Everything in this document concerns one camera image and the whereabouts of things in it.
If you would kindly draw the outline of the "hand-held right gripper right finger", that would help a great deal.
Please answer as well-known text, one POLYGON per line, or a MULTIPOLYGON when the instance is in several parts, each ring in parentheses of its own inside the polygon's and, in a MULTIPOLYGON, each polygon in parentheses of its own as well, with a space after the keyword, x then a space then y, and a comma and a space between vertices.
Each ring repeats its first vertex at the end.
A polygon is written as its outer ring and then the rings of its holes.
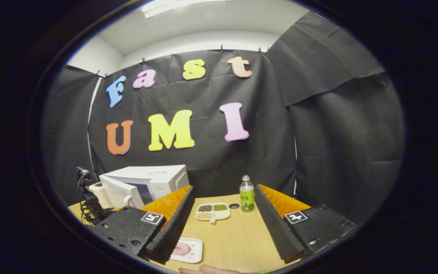
POLYGON ((314 255, 355 228, 351 220, 325 204, 309 206, 258 184, 255 204, 285 263, 314 255))

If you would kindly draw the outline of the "white microwave oven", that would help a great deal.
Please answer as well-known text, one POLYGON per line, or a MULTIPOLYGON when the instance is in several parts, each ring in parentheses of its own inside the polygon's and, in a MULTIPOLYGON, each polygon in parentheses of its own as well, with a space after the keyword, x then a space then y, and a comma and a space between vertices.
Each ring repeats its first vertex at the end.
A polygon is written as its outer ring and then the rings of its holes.
POLYGON ((128 166, 99 179, 114 208, 141 208, 190 185, 185 165, 128 166))

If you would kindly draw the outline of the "white toaster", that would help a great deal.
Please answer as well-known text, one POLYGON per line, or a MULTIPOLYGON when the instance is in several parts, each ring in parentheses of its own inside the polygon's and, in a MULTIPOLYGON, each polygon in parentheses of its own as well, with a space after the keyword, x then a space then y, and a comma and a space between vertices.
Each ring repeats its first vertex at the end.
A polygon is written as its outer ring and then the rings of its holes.
POLYGON ((90 185, 88 189, 97 197, 103 209, 114 208, 106 193, 106 187, 101 182, 90 185))

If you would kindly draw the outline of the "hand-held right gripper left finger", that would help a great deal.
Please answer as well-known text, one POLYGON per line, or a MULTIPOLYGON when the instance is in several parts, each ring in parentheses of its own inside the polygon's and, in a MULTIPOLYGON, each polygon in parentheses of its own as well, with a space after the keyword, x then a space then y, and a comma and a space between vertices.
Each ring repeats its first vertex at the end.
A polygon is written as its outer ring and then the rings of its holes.
POLYGON ((194 202, 195 190, 186 186, 140 209, 122 207, 91 229, 117 248, 165 264, 181 237, 194 202))

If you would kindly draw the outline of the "white plate with pink food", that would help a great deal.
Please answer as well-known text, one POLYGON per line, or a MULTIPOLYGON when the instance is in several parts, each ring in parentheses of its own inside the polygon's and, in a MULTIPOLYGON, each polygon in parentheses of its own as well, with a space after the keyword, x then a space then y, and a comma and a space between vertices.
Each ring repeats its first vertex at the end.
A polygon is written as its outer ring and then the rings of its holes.
POLYGON ((184 263, 200 263, 202 261, 203 242, 198 238, 180 237, 170 260, 184 263))

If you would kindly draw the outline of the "long ceiling light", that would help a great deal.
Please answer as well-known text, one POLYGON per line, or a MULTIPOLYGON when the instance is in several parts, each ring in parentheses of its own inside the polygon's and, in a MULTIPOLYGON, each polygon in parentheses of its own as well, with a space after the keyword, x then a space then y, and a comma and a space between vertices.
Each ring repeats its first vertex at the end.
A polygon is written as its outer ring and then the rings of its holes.
POLYGON ((153 0, 140 9, 145 18, 149 19, 178 8, 212 2, 229 2, 229 0, 153 0))

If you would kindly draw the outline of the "green tea bottle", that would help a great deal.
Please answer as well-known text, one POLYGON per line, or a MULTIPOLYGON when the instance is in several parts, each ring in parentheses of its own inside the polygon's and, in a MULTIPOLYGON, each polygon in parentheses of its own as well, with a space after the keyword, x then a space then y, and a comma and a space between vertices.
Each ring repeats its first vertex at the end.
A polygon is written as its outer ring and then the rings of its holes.
POLYGON ((241 200, 240 206, 242 212, 252 212, 254 210, 254 185, 250 181, 249 175, 243 175, 239 191, 241 200))

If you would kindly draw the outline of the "white divided dish of grains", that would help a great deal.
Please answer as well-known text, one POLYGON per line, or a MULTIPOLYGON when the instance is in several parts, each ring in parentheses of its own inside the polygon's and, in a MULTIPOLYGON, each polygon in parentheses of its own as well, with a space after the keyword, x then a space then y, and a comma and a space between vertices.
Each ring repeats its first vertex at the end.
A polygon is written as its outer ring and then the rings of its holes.
POLYGON ((230 209, 226 203, 209 203, 198 206, 195 217, 200 221, 214 223, 217 220, 225 220, 230 217, 230 209))

